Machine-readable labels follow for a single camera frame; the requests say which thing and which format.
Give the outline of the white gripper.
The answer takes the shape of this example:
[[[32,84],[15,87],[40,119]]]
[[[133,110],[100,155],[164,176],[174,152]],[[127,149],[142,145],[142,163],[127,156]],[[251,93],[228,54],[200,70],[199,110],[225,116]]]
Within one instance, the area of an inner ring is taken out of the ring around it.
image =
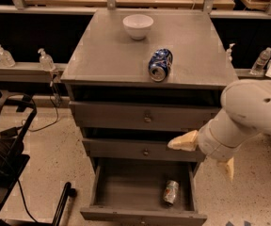
[[[204,125],[197,130],[187,132],[182,136],[172,139],[167,146],[172,150],[182,150],[193,152],[199,144],[199,149],[207,156],[217,160],[216,163],[219,171],[229,181],[233,181],[234,177],[234,155],[239,151],[240,147],[228,147],[219,142],[211,133],[210,126]]]

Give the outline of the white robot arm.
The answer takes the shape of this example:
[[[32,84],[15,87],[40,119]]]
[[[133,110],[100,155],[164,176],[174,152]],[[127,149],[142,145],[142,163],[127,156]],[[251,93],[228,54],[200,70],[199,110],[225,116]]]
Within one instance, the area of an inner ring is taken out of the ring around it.
[[[173,150],[201,150],[214,159],[225,177],[234,175],[234,156],[242,143],[260,133],[271,136],[271,80],[242,79],[227,85],[221,109],[199,130],[175,137]]]

